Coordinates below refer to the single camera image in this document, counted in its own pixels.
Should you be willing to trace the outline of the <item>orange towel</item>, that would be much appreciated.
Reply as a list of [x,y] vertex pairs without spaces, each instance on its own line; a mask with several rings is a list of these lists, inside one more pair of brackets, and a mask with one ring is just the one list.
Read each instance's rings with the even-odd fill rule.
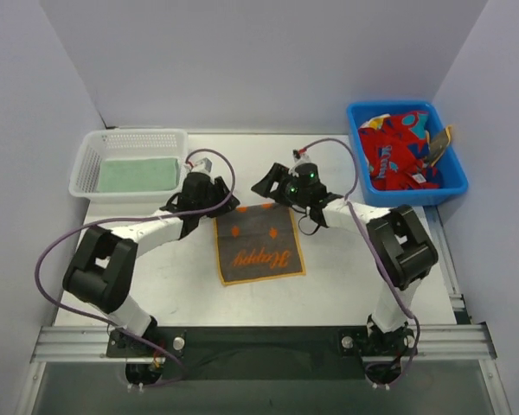
[[217,268],[225,286],[303,276],[298,225],[275,203],[238,207],[214,220]]

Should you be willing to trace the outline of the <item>green panda towel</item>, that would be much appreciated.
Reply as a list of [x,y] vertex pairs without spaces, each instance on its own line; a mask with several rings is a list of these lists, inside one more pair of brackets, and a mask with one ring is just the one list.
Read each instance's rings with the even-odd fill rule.
[[106,160],[100,166],[96,191],[141,193],[176,188],[179,164],[176,158]]

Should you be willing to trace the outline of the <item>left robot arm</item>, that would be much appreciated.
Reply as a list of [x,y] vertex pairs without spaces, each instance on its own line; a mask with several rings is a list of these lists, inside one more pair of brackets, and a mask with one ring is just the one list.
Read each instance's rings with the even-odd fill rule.
[[191,172],[182,190],[145,221],[112,229],[88,228],[64,275],[63,289],[91,304],[111,325],[149,340],[157,321],[130,296],[137,259],[187,237],[202,217],[215,218],[239,205],[222,177]]

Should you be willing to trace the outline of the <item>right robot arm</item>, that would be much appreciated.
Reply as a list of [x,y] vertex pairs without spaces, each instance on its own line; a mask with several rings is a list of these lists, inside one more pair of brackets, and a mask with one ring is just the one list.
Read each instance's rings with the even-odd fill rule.
[[319,227],[357,231],[373,254],[383,288],[368,326],[386,334],[413,320],[411,304],[439,257],[413,208],[371,207],[322,184],[315,163],[275,163],[251,190],[280,205],[302,208]]

